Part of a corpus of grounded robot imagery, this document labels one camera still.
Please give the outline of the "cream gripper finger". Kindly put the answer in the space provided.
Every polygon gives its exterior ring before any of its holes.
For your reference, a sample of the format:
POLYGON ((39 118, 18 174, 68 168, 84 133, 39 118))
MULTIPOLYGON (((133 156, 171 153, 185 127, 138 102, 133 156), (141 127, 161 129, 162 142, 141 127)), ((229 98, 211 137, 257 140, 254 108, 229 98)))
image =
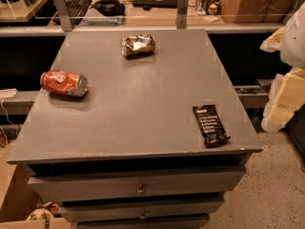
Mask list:
POLYGON ((277 74, 265 105, 261 127, 275 133, 305 104, 305 70, 291 69, 285 75, 277 74))
POLYGON ((280 28, 265 39, 260 45, 260 49, 264 52, 276 52, 280 50, 281 36, 284 29, 280 28))

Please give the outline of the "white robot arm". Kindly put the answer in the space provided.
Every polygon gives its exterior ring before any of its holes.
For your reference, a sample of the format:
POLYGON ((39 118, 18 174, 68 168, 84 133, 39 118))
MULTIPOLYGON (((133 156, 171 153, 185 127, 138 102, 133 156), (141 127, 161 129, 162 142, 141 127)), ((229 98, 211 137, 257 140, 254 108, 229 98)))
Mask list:
POLYGON ((263 112, 261 127, 278 132, 305 104, 305 3, 284 27, 264 40, 264 52, 280 52, 280 60, 288 64, 288 73, 277 74, 272 82, 269 100, 263 112))

